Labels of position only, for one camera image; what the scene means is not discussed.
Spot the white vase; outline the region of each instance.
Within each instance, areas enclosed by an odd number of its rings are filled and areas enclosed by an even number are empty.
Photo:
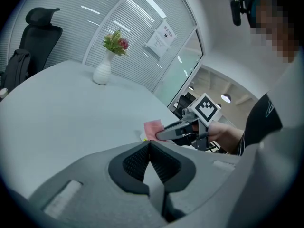
[[[111,62],[115,53],[112,51],[106,51],[104,59],[97,66],[93,73],[93,81],[99,85],[105,85],[108,83],[111,74]]]

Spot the headrest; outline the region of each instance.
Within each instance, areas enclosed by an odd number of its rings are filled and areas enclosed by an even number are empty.
[[[60,9],[34,8],[28,12],[25,21],[30,25],[45,26],[51,23],[53,14]]]

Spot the white table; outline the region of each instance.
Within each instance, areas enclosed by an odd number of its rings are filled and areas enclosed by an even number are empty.
[[[66,61],[22,83],[0,103],[0,167],[9,187],[28,198],[79,158],[140,141],[143,123],[177,117],[145,87]]]

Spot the ceiling light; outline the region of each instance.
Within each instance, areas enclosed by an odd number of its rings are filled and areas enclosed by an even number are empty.
[[[180,63],[182,63],[180,56],[177,56],[177,59],[179,60]]]
[[[144,53],[144,52],[142,52],[142,53]],[[145,53],[144,53],[145,54]],[[147,57],[149,57],[147,54],[145,54]]]
[[[83,9],[89,10],[89,11],[91,11],[91,12],[93,12],[93,13],[100,14],[100,12],[97,12],[97,11],[95,11],[95,10],[93,10],[93,9],[88,8],[88,7],[85,7],[85,6],[81,6],[81,7],[82,7]]]
[[[116,20],[113,20],[113,23],[118,25],[120,28],[122,28],[128,32],[131,32],[127,27],[123,26],[121,23],[118,23]]]
[[[228,103],[231,102],[231,96],[228,95],[228,94],[223,94],[223,95],[221,95],[221,98],[222,98],[224,101],[228,102]]]
[[[92,23],[92,24],[95,24],[95,25],[98,25],[98,26],[99,26],[99,24],[96,24],[96,23],[94,23],[94,22],[92,22],[92,21],[89,21],[89,20],[88,20],[88,22],[90,22],[90,23]]]
[[[162,11],[162,9],[153,1],[153,0],[146,0],[154,9],[155,11],[162,17],[167,17],[166,14]]]

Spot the glass partition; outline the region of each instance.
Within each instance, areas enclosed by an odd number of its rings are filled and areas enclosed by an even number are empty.
[[[199,38],[195,31],[185,47],[174,58],[168,69],[168,73],[160,81],[154,92],[155,96],[166,106],[170,104],[184,85],[202,55]]]

